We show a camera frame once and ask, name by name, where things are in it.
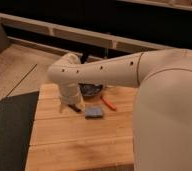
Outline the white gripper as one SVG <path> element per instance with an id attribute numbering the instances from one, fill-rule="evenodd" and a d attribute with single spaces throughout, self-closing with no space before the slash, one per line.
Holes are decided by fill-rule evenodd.
<path id="1" fill-rule="evenodd" d="M 60 100 L 66 105 L 75 105 L 81 101 L 80 88 L 77 84 L 60 85 Z"/>

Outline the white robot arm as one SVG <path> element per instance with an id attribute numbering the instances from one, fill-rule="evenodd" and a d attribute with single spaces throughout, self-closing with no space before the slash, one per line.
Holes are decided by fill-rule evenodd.
<path id="1" fill-rule="evenodd" d="M 80 101 L 80 83 L 136 87 L 135 171 L 192 171 L 192 50 L 134 53 L 82 64 L 68 53 L 48 74 L 65 104 Z"/>

